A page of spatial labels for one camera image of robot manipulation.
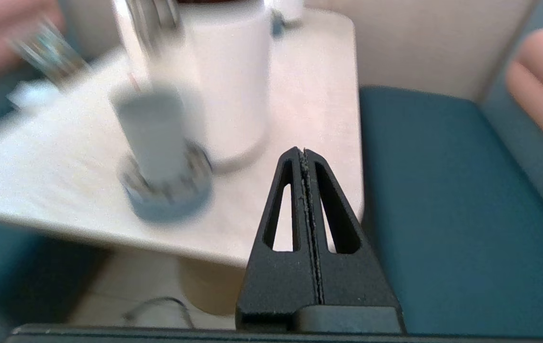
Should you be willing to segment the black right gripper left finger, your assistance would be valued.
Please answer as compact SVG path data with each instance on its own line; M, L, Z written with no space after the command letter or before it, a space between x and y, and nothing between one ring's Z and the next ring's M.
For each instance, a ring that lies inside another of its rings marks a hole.
M322 301L317 235L323 232L323 216L311 186L306 153L296 146L283 152L235 306L238 330L290 330L296 312ZM285 188L290 193L292 250L276 251Z

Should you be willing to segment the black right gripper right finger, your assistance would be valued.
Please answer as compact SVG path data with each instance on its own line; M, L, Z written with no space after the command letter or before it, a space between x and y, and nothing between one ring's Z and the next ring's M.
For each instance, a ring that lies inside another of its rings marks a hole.
M319 304L400 310L335 174L319 154L304 150L309 239Z

